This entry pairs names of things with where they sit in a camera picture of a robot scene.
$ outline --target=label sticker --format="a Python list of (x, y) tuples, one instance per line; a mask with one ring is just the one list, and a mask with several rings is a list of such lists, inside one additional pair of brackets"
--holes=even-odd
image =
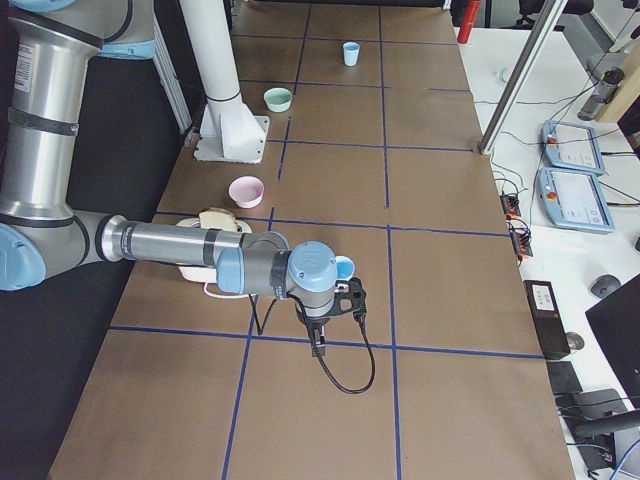
[(18, 62), (16, 63), (16, 80), (13, 88), (21, 92), (31, 91), (31, 76), (33, 74), (33, 48), (20, 44), (18, 48)]
[(533, 299), (536, 302), (536, 308), (538, 310), (555, 311), (549, 287), (546, 285), (532, 285), (531, 290), (533, 291)]

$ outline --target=black chair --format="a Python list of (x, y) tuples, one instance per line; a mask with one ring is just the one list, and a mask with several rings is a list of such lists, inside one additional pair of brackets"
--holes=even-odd
[[(544, 0), (519, 0), (520, 15), (522, 17), (516, 21), (516, 25), (512, 28), (521, 30), (530, 30), (533, 27), (534, 20), (529, 17), (535, 13), (540, 13)], [(564, 7), (562, 13), (569, 15), (584, 15), (593, 10), (593, 0), (569, 0)]]

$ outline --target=computer mouse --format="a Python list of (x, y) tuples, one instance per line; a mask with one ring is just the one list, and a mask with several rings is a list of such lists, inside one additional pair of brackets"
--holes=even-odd
[(591, 286), (591, 293), (596, 297), (605, 298), (620, 288), (621, 285), (620, 280), (607, 273), (596, 278), (596, 281)]

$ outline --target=dark background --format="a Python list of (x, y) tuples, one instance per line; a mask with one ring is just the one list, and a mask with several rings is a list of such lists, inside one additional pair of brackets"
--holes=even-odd
[[(156, 16), (184, 85), (200, 85), (177, 1)], [(0, 155), (13, 92), (17, 34), (0, 0)], [(185, 88), (192, 112), (202, 94)], [(68, 203), (150, 220), (182, 139), (151, 60), (89, 62)], [(44, 479), (57, 454), (131, 271), (93, 264), (0, 292), (0, 479)]]

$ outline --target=blue joint cover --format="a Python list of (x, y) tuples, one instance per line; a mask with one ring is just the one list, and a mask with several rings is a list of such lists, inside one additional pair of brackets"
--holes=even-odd
[(298, 245), (289, 257), (293, 281), (309, 292), (325, 292), (338, 279), (336, 257), (324, 243), (310, 241)]
[(38, 249), (23, 234), (0, 223), (0, 290), (20, 290), (41, 283), (47, 274)]
[(156, 53), (156, 41), (147, 40), (137, 43), (105, 43), (101, 57), (116, 60), (149, 60)]
[(239, 248), (227, 248), (220, 253), (216, 262), (217, 283), (220, 290), (227, 293), (244, 291), (244, 256)]
[(76, 0), (10, 0), (9, 3), (14, 7), (21, 8), (28, 12), (46, 13), (55, 12), (68, 7)]

